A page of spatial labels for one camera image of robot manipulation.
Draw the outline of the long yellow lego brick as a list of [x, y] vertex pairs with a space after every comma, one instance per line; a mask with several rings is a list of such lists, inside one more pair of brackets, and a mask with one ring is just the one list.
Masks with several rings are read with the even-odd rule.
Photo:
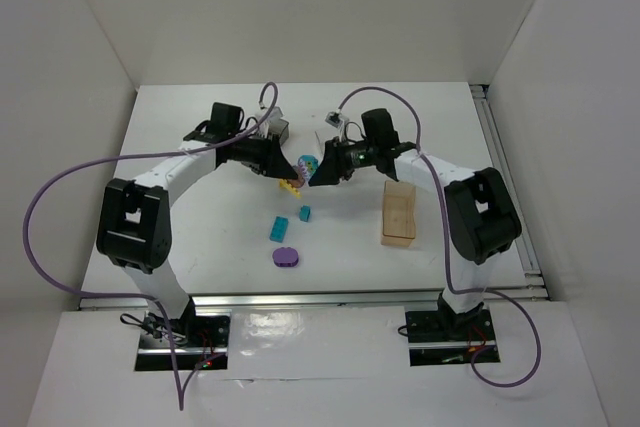
[[296, 197], [298, 199], [301, 198], [301, 193], [300, 193], [299, 189], [296, 188], [295, 186], [293, 186], [288, 180], [280, 179], [279, 180], [279, 186], [281, 188], [283, 188], [284, 190], [286, 190], [287, 192], [289, 192], [290, 194], [292, 194], [294, 197]]

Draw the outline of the small teal lego brick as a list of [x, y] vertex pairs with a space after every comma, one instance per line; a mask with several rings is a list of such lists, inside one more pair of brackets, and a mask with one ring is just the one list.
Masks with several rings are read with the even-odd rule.
[[309, 222], [311, 218], [311, 207], [303, 205], [299, 210], [299, 219], [303, 222]]

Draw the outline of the purple rounded lego brick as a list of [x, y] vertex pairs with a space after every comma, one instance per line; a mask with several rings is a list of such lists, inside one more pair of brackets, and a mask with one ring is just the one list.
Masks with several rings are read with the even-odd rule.
[[273, 251], [272, 260], [280, 268], [292, 268], [299, 264], [299, 253], [292, 247], [280, 247]]

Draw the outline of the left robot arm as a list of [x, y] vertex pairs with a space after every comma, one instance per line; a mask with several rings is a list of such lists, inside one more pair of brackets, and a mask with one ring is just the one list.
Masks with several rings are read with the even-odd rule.
[[171, 207], [201, 178], [227, 161], [254, 173], [295, 180], [296, 170], [285, 158], [280, 142], [260, 137], [213, 149], [198, 140], [185, 140], [180, 154], [133, 179], [112, 179], [106, 186], [96, 248], [131, 278], [147, 296], [150, 313], [166, 313], [182, 335], [196, 323], [195, 305], [180, 286], [168, 260], [172, 246]]

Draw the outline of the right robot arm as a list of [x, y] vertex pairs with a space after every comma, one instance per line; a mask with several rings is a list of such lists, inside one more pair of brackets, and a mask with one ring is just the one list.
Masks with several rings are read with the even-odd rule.
[[359, 168], [375, 167], [394, 181], [437, 196], [444, 237], [446, 287], [437, 312], [447, 330], [475, 320], [497, 258], [522, 234], [522, 224], [501, 173], [474, 171], [427, 155], [411, 142], [383, 148], [370, 141], [325, 143], [309, 185], [337, 185]]

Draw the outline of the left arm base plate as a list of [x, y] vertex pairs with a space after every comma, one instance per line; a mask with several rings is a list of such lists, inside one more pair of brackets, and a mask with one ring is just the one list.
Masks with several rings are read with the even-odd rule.
[[[171, 371], [169, 334], [163, 322], [151, 315], [140, 320], [122, 314], [121, 322], [140, 329], [134, 370], [137, 372]], [[228, 343], [231, 327], [229, 314], [196, 317], [188, 334], [174, 333], [177, 366], [189, 371], [201, 363], [203, 371], [228, 368]]]

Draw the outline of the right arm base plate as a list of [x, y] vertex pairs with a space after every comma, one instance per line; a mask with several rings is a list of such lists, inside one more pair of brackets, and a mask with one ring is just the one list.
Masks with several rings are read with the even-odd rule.
[[397, 333], [408, 341], [412, 367], [499, 363], [493, 320], [488, 309], [455, 331], [446, 331], [436, 311], [407, 311]]

